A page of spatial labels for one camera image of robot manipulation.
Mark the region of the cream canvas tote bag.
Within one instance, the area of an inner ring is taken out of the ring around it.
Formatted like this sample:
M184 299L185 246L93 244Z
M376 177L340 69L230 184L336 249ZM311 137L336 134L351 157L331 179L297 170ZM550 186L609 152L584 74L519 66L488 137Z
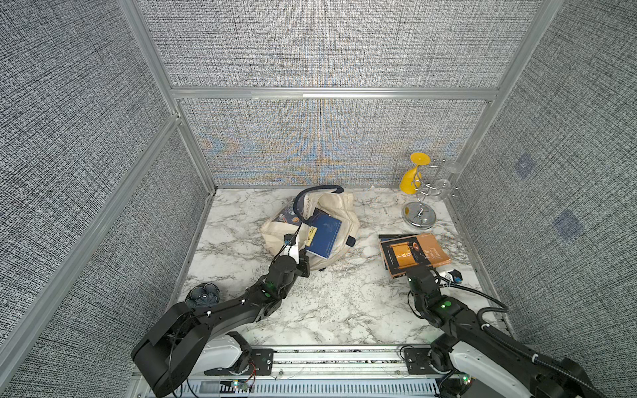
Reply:
M305 249L305 241L310 230L309 219L315 208L342 222L332 255L328 260L312 255ZM323 185L300 192L265 222L260 232L269 251L274 255L282 255L284 235L297 233L300 254L305 253L308 256L310 270L315 271L324 270L345 257L357 244L359 228L360 221L354 211L354 195L338 185Z

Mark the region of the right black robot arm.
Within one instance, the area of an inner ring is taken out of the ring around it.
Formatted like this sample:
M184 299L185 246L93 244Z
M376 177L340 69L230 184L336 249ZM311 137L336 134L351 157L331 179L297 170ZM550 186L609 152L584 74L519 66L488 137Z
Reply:
M601 397L586 371L569 358L557 361L497 329L486 313L507 313L493 298L492 306L472 310L459 299L445 295L445 287L474 289L441 276L431 267L406 272L413 313L441 330L427 353L432 371L443 376L462 373L481 381L504 397Z

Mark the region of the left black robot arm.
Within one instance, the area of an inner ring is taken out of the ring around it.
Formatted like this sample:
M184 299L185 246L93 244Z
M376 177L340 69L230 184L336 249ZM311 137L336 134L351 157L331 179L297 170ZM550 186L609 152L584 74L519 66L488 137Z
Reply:
M269 272L237 298L199 308L176 303L141 338L131 359L153 393L167 396L190 376L210 338L244 324L258 323L275 313L300 276L310 276L310 262L304 250L298 259L278 257Z

